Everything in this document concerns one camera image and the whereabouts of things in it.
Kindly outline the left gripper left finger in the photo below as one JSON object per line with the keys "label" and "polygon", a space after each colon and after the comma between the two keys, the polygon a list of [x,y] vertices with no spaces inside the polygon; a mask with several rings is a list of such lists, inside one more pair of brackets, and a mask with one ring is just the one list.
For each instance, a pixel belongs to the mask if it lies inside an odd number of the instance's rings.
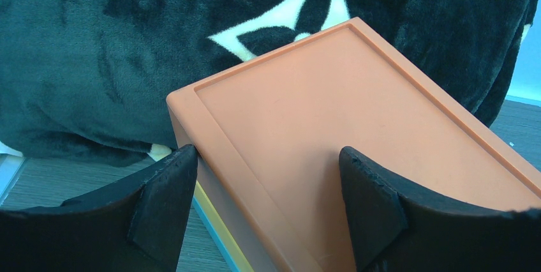
{"label": "left gripper left finger", "polygon": [[186,145],[56,207],[1,211],[2,271],[175,271],[197,178]]}

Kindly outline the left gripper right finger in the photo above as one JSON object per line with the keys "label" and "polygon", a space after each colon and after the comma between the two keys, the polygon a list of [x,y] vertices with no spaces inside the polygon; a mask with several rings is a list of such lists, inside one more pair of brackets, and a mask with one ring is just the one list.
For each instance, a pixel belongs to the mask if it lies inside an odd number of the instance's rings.
{"label": "left gripper right finger", "polygon": [[357,271],[539,271],[540,210],[498,211],[421,186],[346,146],[341,190]]}

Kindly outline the orange drawer organizer box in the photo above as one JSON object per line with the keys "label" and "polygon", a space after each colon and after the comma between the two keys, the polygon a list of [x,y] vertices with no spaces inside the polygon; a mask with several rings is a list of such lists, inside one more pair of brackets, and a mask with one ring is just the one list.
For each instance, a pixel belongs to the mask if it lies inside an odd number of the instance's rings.
{"label": "orange drawer organizer box", "polygon": [[357,271],[350,146],[462,202],[540,210],[540,172],[360,19],[167,96],[198,151],[195,208],[232,271]]}

